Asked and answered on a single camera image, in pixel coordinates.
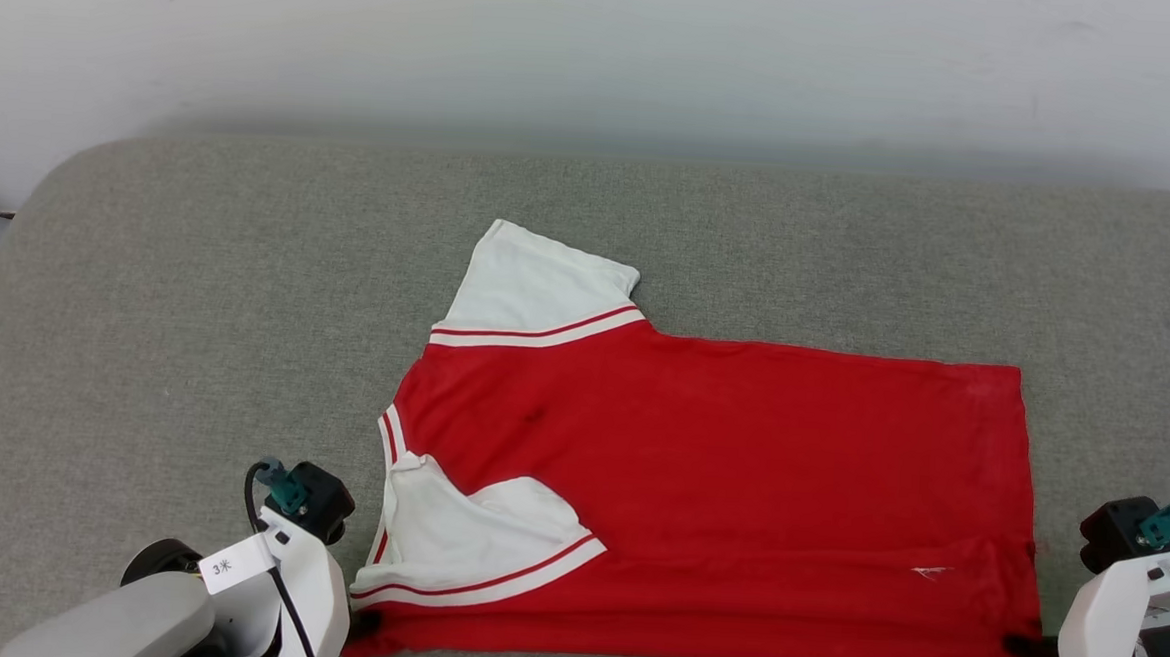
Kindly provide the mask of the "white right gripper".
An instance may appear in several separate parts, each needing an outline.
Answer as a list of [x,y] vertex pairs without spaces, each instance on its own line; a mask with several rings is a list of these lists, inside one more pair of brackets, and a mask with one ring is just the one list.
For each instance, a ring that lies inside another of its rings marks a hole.
[[1126,559],[1083,585],[1055,636],[1005,635],[1013,657],[1154,657],[1141,635],[1170,625],[1152,599],[1170,593],[1170,552]]

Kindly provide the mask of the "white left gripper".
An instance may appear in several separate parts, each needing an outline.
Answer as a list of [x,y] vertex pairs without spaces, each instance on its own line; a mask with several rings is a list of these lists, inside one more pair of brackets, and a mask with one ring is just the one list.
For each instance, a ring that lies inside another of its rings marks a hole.
[[350,613],[345,576],[319,537],[273,509],[260,509],[260,521],[281,614],[276,657],[340,657],[346,639],[352,646],[380,632],[381,611]]

